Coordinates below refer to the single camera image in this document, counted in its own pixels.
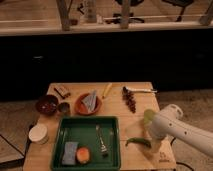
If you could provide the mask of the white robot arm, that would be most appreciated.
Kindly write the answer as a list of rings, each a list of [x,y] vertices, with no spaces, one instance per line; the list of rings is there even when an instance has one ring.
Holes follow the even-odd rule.
[[[180,120],[182,116],[182,109],[175,104],[158,112],[147,109],[144,111],[144,126],[155,140],[162,141],[170,135],[213,158],[213,133],[184,123]]]

